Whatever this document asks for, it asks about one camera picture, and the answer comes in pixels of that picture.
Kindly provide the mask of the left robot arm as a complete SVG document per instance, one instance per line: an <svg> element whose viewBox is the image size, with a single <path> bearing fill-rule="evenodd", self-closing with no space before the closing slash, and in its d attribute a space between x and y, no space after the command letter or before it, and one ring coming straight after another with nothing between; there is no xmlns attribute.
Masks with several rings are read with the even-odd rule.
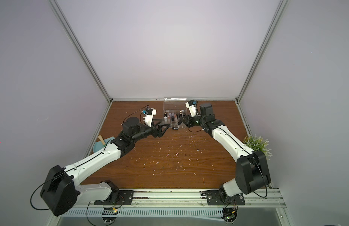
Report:
<svg viewBox="0 0 349 226"><path fill-rule="evenodd" d="M122 124L117 137L107 142L99 151L66 167L52 167L42 185L40 197L55 216L69 211L81 203L118 200L118 187L107 180L99 184L83 185L82 182L107 164L124 157L135 147L135 143L148 136L162 137L169 129L161 121L150 124L140 123L131 117Z"/></svg>

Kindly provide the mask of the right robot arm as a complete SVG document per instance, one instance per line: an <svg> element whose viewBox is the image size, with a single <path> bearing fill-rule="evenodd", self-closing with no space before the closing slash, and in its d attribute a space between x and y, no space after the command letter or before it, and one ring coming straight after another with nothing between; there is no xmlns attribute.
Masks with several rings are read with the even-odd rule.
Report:
<svg viewBox="0 0 349 226"><path fill-rule="evenodd" d="M204 132L219 142L236 163L235 178L224 183L220 191L225 198L239 194L249 194L271 183L266 155L262 151L245 145L228 127L216 119L210 103L202 104L197 109L197 100L190 100L185 105L189 115L182 116L179 122L188 128L200 126Z"/></svg>

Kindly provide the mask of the clear acrylic lipstick organizer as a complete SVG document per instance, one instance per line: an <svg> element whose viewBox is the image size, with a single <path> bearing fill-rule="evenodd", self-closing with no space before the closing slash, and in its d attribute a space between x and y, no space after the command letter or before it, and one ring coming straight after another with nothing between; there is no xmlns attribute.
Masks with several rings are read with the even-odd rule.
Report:
<svg viewBox="0 0 349 226"><path fill-rule="evenodd" d="M174 122L168 122L170 128L178 126L179 129L186 129L185 123L178 125L176 113L179 113L180 118L187 115L186 98L164 98L163 104L163 123L164 123L164 112L174 113Z"/></svg>

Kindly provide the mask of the teal dustpan tray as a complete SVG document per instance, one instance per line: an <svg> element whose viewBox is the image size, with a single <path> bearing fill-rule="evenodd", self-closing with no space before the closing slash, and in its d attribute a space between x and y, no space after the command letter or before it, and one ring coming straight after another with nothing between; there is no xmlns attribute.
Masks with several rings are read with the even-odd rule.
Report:
<svg viewBox="0 0 349 226"><path fill-rule="evenodd" d="M106 146L107 142L110 140L113 140L114 137L103 139L103 137L101 135L99 135L98 139L99 139L99 141L95 142L93 145L93 153L96 153L96 152L102 150Z"/></svg>

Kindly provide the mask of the green artificial plant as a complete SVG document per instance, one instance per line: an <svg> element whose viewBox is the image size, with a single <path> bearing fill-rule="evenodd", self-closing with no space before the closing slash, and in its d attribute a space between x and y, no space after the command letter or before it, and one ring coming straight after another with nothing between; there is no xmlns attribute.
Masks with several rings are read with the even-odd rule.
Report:
<svg viewBox="0 0 349 226"><path fill-rule="evenodd" d="M269 159L273 156L272 150L269 148L269 140L258 136L248 136L244 139L244 144L254 151L261 151Z"/></svg>

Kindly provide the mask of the left controller board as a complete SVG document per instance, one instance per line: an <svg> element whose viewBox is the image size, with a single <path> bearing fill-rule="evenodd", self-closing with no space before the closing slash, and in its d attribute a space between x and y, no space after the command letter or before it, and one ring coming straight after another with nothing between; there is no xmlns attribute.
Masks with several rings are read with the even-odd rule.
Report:
<svg viewBox="0 0 349 226"><path fill-rule="evenodd" d="M105 225L113 224L118 217L118 210L114 208L104 208L102 212L102 219Z"/></svg>

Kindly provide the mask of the controller board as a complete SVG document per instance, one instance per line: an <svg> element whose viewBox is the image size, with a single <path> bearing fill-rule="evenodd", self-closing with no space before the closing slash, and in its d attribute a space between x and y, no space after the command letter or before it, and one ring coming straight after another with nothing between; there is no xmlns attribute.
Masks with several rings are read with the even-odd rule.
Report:
<svg viewBox="0 0 349 226"><path fill-rule="evenodd" d="M113 224L118 217L118 210L114 208L104 208L102 212L102 219L105 225Z"/></svg>
<svg viewBox="0 0 349 226"><path fill-rule="evenodd" d="M233 223L238 216L238 211L236 209L224 208L222 210L222 219L226 223Z"/></svg>

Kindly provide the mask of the right controller board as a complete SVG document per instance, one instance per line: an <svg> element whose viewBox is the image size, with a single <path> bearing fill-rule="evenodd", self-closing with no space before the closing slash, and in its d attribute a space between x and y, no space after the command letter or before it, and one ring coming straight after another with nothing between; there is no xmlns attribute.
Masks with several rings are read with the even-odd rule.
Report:
<svg viewBox="0 0 349 226"><path fill-rule="evenodd" d="M224 208L222 210L222 219L226 223L233 223L238 216L238 211L236 209Z"/></svg>

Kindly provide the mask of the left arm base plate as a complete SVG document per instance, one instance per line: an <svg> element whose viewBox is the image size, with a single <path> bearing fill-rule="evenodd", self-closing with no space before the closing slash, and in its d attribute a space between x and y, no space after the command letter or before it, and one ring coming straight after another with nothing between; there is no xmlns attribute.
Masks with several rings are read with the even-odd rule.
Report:
<svg viewBox="0 0 349 226"><path fill-rule="evenodd" d="M106 200L95 201L94 205L131 205L134 190L119 190L112 192Z"/></svg>

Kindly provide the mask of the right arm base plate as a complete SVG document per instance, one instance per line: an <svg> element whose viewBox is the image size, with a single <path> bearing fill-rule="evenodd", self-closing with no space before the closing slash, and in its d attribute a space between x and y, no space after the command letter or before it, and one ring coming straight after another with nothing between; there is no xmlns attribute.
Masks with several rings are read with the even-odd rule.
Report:
<svg viewBox="0 0 349 226"><path fill-rule="evenodd" d="M234 196L228 196L221 189L206 190L200 192L201 196L206 199L208 205L245 205L245 199L243 194L237 194Z"/></svg>

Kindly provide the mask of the aluminium front rail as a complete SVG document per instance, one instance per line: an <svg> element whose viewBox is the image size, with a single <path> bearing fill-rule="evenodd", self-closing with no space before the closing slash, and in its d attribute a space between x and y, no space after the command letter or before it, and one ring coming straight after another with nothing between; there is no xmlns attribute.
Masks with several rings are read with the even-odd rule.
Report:
<svg viewBox="0 0 349 226"><path fill-rule="evenodd" d="M73 207L81 207L85 204L93 204L95 201L103 201L102 195L94 194L93 191L89 193L85 190L88 186L80 187L79 191L81 195L77 198L77 201L73 205L68 205L65 212L69 211ZM128 189L116 189L112 192ZM134 190L134 196L131 205L123 206L211 206L207 204L205 198L200 194L198 189L132 189ZM254 193L244 195L245 205L250 207L285 207L285 201L278 189L259 189ZM239 205L225 205L224 208L236 207Z"/></svg>

